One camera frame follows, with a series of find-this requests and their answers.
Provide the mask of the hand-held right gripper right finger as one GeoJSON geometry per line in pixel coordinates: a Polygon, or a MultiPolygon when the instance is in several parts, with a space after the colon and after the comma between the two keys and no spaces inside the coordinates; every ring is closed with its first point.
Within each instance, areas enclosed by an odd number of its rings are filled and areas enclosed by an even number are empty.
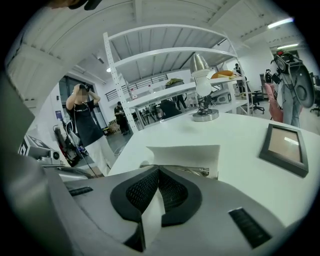
{"type": "Polygon", "coordinates": [[[165,213],[152,256],[270,256],[285,231],[268,209],[235,187],[160,167],[165,213]]]}

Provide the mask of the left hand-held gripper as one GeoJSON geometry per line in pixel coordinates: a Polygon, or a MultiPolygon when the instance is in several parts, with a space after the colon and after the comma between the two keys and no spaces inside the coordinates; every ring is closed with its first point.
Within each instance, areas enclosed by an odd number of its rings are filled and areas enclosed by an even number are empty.
{"type": "MultiPolygon", "coordinates": [[[[34,158],[44,166],[63,165],[58,151],[46,145],[42,140],[30,135],[24,136],[18,153],[22,156],[34,158]]],[[[56,168],[56,171],[65,177],[65,180],[85,180],[96,178],[95,175],[80,168],[60,166],[56,168]]]]}

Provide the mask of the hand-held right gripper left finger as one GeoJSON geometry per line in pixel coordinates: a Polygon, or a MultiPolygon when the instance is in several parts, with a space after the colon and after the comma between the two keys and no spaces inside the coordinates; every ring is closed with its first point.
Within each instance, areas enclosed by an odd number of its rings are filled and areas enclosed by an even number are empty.
{"type": "Polygon", "coordinates": [[[158,184],[157,167],[65,182],[77,205],[98,228],[138,252],[146,248],[142,214],[158,184]]]}

